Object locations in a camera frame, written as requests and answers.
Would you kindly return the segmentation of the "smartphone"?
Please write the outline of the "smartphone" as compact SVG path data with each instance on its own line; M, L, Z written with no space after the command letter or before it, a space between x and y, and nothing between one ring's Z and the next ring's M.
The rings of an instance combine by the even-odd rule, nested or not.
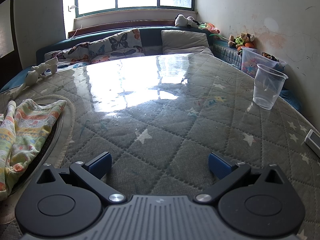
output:
M307 133L304 142L320 157L320 137L313 129Z

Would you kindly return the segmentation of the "clear plastic cup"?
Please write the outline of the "clear plastic cup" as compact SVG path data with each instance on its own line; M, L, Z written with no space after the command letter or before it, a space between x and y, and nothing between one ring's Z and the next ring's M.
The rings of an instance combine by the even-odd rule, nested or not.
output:
M273 68L257 64L254 78L253 102L259 107L271 110L289 77Z

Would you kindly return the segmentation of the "white plush bunny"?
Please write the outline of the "white plush bunny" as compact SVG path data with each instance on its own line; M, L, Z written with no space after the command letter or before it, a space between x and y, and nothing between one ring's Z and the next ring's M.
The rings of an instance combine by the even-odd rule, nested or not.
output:
M12 100L16 99L18 95L24 90L26 87L31 87L35 83L37 83L38 79L45 79L46 75L44 74L46 70L49 70L51 74L55 74L57 72L57 57L49 59L48 61L39 64L38 66L31 67L31 71L29 71L24 79L24 83L20 85L20 87L13 93Z

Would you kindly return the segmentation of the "clear plastic storage box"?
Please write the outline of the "clear plastic storage box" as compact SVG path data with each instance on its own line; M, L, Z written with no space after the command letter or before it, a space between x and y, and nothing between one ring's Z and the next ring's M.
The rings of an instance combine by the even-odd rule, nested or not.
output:
M241 70L247 75L255 77L258 70L257 64L263 64L280 72L283 72L287 65L285 61L279 60L273 55L245 47L242 50Z

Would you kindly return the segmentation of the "butterfly print pillow left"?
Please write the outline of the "butterfly print pillow left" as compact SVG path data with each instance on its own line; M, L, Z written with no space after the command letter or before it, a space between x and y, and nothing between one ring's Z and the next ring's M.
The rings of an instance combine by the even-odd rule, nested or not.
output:
M44 60L48 61L54 57L57 57L58 68L67 68L72 66L73 68L86 66L89 64L89 42L79 43L72 48L64 50L56 50L45 53Z

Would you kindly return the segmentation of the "butterfly print pillow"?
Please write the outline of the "butterfly print pillow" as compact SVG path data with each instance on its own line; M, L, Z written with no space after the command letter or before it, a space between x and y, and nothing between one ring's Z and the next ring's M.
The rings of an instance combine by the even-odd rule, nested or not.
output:
M89 64L89 42L79 43L72 48L64 50L56 50L45 53L44 60L48 61L54 57L57 57L58 68L67 68L72 66L73 68L86 66Z
M91 64L144 56L139 29L130 29L91 42L88 46Z

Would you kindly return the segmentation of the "butterfly print pillow right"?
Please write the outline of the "butterfly print pillow right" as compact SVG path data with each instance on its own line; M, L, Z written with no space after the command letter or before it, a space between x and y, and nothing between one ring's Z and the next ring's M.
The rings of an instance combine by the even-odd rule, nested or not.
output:
M91 42L88 46L91 64L144 56L139 29L130 29Z

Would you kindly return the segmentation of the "brown orange plush toys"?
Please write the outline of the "brown orange plush toys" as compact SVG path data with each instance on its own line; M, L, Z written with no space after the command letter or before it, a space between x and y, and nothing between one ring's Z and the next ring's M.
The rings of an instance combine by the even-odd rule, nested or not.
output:
M228 46L230 48L236 48L238 51L238 54L240 55L242 53L243 48L252 48L255 49L255 36L253 34L249 33L241 33L240 36L233 36L230 35Z

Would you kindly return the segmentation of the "grey cushion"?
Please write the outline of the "grey cushion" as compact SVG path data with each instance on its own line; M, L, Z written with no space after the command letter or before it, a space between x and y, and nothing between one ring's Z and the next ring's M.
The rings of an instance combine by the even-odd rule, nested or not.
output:
M161 38L163 54L203 53L214 55L205 33L162 30Z

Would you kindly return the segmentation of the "pink green plush toy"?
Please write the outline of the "pink green plush toy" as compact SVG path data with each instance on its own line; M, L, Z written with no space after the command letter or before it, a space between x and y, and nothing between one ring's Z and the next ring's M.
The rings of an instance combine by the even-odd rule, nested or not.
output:
M199 25L199 28L205 29L205 30L211 32L212 34L219 34L220 33L220 30L212 23L201 23Z

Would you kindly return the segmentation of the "blue sofa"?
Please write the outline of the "blue sofa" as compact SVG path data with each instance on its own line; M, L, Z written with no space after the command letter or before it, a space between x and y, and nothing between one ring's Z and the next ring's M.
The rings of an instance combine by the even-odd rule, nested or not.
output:
M105 37L112 36L114 34L120 33L121 31L125 31L129 29L114 29L108 30L98 33L92 33L87 35L80 35L74 38L68 38L66 40L57 42L55 44L40 48L36 52L36 62L40 64L44 61L45 53L50 51L57 51L57 50L64 50L67 48L71 48L76 44L82 42L93 42L96 40L103 39ZM238 52L235 48L229 48L227 42L219 41L210 36L210 32L207 30L202 29L188 29L188 28L176 28L171 26L158 26L158 27L139 27L141 38L142 38L142 48L144 49L145 55L160 55L162 54L162 38L161 38L161 31L162 30L186 30L186 31L193 31L199 33L205 33L208 38L208 44L210 49L213 51L213 54L218 59L221 59L232 66L241 70L241 56L238 55ZM31 66L27 67L26 69L20 71L15 77L13 77L8 83L2 86L1 92L5 92L9 89L15 88L21 85L24 81L24 78L27 72L30 70ZM283 88L280 96L288 102L293 108L297 111L302 111L302 106L298 101L297 97L291 90Z

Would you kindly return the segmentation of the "black white plush toy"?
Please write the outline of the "black white plush toy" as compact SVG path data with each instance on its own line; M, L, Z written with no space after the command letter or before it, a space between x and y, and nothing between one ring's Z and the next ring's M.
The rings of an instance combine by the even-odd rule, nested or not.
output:
M179 14L175 18L175 27L198 29L199 26L200 23L196 21L192 16L185 17L184 15Z

